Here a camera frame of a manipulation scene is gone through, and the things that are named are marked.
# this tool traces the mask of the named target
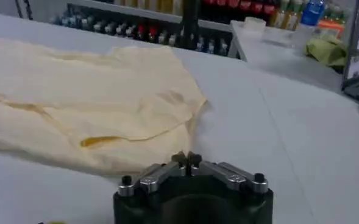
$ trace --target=black screw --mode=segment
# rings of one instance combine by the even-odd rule
[[[129,185],[132,184],[132,177],[131,177],[131,176],[128,176],[128,175],[123,176],[122,182],[123,182],[123,185],[124,185],[124,186],[129,186]]]
[[[265,176],[262,173],[256,173],[254,175],[254,181],[257,183],[263,183],[265,182]]]

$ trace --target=red bottle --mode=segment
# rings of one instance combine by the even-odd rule
[[[263,3],[264,0],[255,0],[251,4],[251,16],[262,18],[263,16]]]
[[[274,14],[277,9],[277,1],[276,0],[266,0],[263,5],[263,20],[268,23],[270,21],[271,16]]]
[[[229,20],[240,20],[240,10],[239,10],[240,0],[228,0],[228,9]]]
[[[239,19],[240,21],[244,21],[247,16],[251,15],[251,0],[241,0],[239,3],[239,9],[240,9],[240,15]]]
[[[201,19],[205,20],[212,20],[214,18],[214,7],[215,7],[216,0],[202,0],[201,2],[201,12],[200,16]]]

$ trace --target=metal clamp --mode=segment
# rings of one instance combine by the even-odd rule
[[[211,163],[202,161],[199,166],[191,166],[192,175],[211,175],[222,181],[229,189],[240,190],[245,185],[255,193],[264,194],[268,191],[269,185],[265,176],[261,173],[255,175],[243,171],[228,163]]]
[[[139,174],[135,180],[132,180],[132,177],[130,176],[123,176],[122,183],[118,186],[118,194],[123,197],[133,196],[135,189],[140,187],[140,180],[161,167],[162,166],[159,164],[152,164]]]
[[[245,185],[252,189],[255,193],[264,194],[269,190],[269,182],[262,173],[256,173],[255,175],[253,175],[229,163],[219,163],[218,166],[223,167],[247,179]]]
[[[238,191],[240,184],[245,182],[245,177],[237,175],[236,173],[224,169],[223,167],[213,164],[209,161],[201,161],[199,167],[192,167],[192,172],[195,175],[211,175],[222,181],[229,189]]]
[[[178,177],[186,175],[186,167],[181,166],[178,162],[171,161],[160,169],[150,173],[140,180],[140,185],[148,194],[158,191],[161,185],[169,177]]]

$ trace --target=white countertop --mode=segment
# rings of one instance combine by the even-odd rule
[[[99,53],[113,46],[157,46],[1,15],[0,37]],[[359,223],[355,103],[239,60],[174,52],[210,102],[199,121],[195,152],[265,173],[274,191],[276,224]],[[116,187],[103,177],[0,155],[0,223],[113,223]]]

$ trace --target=display shelf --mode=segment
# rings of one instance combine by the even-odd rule
[[[138,9],[133,7],[128,7],[124,5],[115,5],[105,2],[98,2],[94,0],[66,0],[67,3],[80,5],[84,7],[90,7],[94,9],[101,9],[116,13],[122,13],[126,15],[140,16],[149,19],[156,19],[160,21],[166,21],[170,23],[180,23],[182,21],[182,17],[178,15],[155,12],[151,10]],[[216,23],[206,20],[199,20],[198,25],[202,28],[220,30],[225,32],[230,32],[230,27],[227,24]]]

